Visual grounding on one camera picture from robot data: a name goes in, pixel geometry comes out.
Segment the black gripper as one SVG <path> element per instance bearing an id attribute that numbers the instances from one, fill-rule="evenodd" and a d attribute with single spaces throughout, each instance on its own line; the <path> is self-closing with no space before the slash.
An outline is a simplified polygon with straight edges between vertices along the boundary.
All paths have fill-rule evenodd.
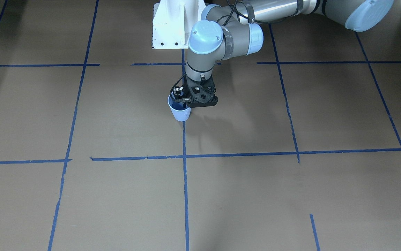
<path id="1" fill-rule="evenodd" d="M 170 89 L 170 100 L 173 103 L 178 103 L 178 104 L 188 104 L 189 103 L 189 98 L 183 91 L 183 86 L 179 87 L 177 84 L 173 84 L 173 86 Z"/>

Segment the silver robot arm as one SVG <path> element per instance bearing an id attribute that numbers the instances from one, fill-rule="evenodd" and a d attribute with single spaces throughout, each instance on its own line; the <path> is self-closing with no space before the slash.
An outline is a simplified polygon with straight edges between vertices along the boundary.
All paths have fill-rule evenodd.
<path id="1" fill-rule="evenodd" d="M 207 5 L 190 29 L 182 85 L 174 84 L 169 97 L 190 108 L 216 105 L 215 63 L 258 52 L 264 40 L 260 23 L 318 13 L 363 32 L 379 23 L 392 4 L 392 0 L 237 0 L 228 7 Z"/>

